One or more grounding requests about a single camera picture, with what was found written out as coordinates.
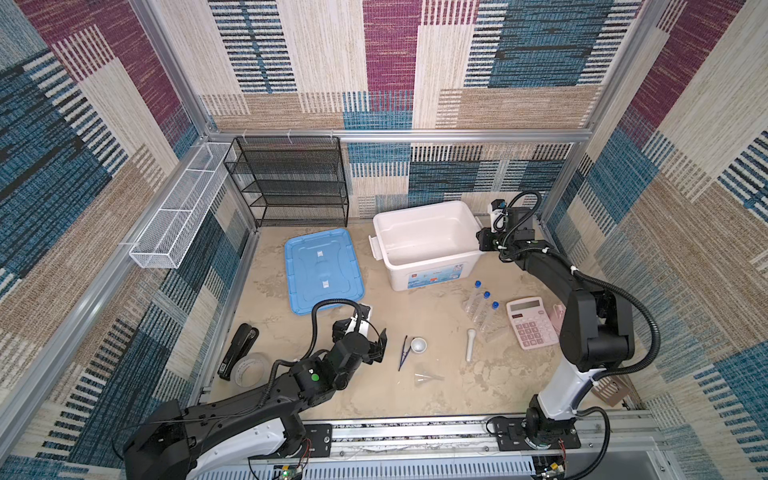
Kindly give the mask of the white plastic storage bin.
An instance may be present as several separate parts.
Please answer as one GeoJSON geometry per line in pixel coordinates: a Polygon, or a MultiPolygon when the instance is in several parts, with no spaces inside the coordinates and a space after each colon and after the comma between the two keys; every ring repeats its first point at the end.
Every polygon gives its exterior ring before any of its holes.
{"type": "Polygon", "coordinates": [[[372,254],[396,292],[467,278],[483,255],[482,225],[459,200],[379,213],[373,226],[372,254]]]}

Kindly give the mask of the clear test tube rack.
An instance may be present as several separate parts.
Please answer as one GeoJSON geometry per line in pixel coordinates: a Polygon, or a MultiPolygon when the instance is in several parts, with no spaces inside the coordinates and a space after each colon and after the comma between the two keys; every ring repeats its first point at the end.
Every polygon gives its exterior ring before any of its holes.
{"type": "Polygon", "coordinates": [[[502,304],[489,291],[476,283],[462,308],[474,325],[477,335],[490,343],[501,338],[508,329],[502,304]]]}

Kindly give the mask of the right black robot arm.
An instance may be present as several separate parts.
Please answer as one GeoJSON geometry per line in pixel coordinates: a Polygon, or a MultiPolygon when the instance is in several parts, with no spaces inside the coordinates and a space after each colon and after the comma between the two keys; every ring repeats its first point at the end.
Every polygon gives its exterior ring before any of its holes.
{"type": "Polygon", "coordinates": [[[536,239],[534,208],[495,199],[488,211],[490,224],[476,235],[480,250],[516,264],[565,304],[561,364],[532,397],[520,429],[529,447],[546,449],[573,433],[582,414],[578,408],[596,382],[653,363],[661,332],[650,310],[632,294],[585,274],[555,246],[536,239]]]}

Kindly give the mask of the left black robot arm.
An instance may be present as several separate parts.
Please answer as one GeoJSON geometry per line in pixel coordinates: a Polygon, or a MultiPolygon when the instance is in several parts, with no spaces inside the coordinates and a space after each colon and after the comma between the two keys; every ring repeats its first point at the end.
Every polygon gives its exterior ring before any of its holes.
{"type": "Polygon", "coordinates": [[[143,422],[117,451],[129,479],[194,479],[238,458],[286,458],[306,439],[300,413],[348,387],[363,363],[381,362],[387,336],[374,341],[370,306],[352,300],[346,320],[333,325],[333,346],[310,346],[298,360],[274,361],[266,384],[225,400],[182,408],[170,400],[143,422]]]}

